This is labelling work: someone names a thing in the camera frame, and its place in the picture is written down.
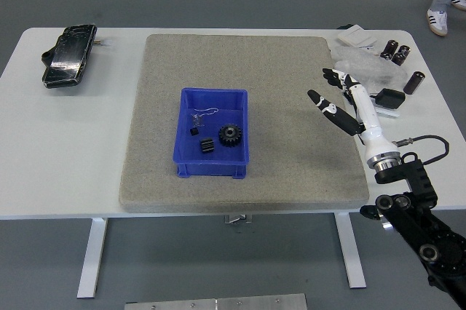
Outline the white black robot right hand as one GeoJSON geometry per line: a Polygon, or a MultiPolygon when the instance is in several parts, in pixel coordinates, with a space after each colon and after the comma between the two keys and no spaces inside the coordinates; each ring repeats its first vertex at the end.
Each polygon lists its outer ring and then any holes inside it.
{"type": "Polygon", "coordinates": [[[334,69],[324,68],[323,77],[351,100],[356,117],[350,116],[318,92],[309,90],[309,98],[322,114],[347,134],[360,137],[366,147],[365,160],[369,168],[380,171],[399,165],[398,147],[383,135],[379,118],[365,87],[348,73],[334,69]]]}

